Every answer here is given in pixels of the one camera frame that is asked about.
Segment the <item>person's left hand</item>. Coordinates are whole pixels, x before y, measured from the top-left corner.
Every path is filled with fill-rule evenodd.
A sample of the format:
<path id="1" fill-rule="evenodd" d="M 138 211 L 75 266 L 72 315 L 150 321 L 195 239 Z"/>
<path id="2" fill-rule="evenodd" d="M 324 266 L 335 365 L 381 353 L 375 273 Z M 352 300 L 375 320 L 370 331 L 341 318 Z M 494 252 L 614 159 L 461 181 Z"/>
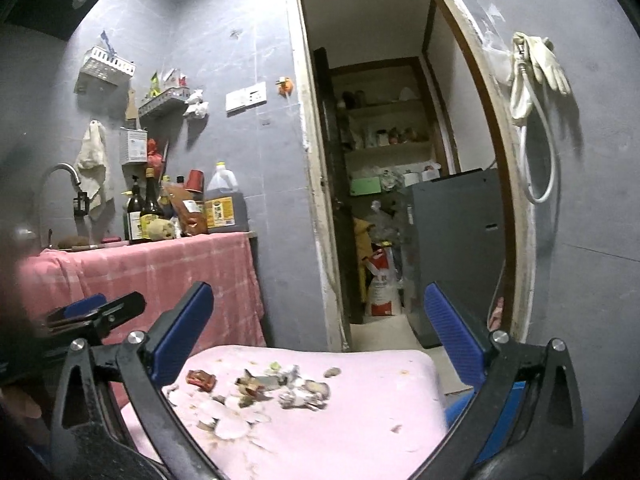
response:
<path id="1" fill-rule="evenodd" d="M 28 393 L 20 389 L 2 388 L 1 405 L 17 417 L 38 419 L 42 416 L 40 406 Z"/>

